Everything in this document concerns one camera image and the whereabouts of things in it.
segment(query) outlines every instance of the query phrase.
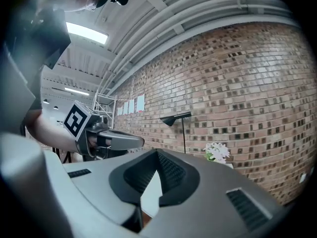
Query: ventilation slot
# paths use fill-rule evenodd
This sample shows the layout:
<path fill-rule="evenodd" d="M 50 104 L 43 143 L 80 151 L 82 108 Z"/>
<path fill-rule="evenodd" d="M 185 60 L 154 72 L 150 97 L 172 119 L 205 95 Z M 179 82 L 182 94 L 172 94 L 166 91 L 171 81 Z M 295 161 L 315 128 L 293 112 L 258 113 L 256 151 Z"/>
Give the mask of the ventilation slot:
<path fill-rule="evenodd" d="M 263 212 L 245 195 L 245 193 L 238 189 L 227 192 L 227 196 L 234 208 L 240 214 L 249 231 L 253 231 L 268 221 L 268 218 Z"/>

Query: brick wall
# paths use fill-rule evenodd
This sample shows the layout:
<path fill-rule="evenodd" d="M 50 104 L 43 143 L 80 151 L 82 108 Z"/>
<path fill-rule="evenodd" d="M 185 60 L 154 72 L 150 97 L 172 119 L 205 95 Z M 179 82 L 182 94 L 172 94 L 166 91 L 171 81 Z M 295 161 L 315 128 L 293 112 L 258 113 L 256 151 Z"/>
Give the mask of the brick wall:
<path fill-rule="evenodd" d="M 274 195 L 294 199 L 313 166 L 316 137 L 315 62 L 301 32 L 273 23 L 238 24 L 192 37 L 164 52 L 114 93 L 117 107 L 145 93 L 145 111 L 118 116 L 115 128 L 145 139 L 146 148 L 183 151 L 180 121 L 159 117 L 191 111 L 189 154 L 225 143 L 228 162 Z"/>

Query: ceiling light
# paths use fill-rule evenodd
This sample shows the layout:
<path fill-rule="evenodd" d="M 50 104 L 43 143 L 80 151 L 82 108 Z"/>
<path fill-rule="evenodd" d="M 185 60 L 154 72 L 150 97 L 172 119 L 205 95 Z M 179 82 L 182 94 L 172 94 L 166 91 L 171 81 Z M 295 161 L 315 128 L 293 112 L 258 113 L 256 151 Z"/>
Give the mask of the ceiling light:
<path fill-rule="evenodd" d="M 83 95 L 89 96 L 89 93 L 84 93 L 84 92 L 77 91 L 77 90 L 74 90 L 74 89 L 70 89 L 70 88 L 67 88 L 67 87 L 65 87 L 65 90 L 66 90 L 66 91 L 69 91 L 69 92 L 79 93 L 79 94 L 83 94 Z"/>
<path fill-rule="evenodd" d="M 88 39 L 91 39 L 93 41 L 105 44 L 108 38 L 108 35 L 99 33 L 95 30 L 89 29 L 84 26 L 75 25 L 69 22 L 66 22 L 68 32 L 71 34 L 76 34 Z"/>

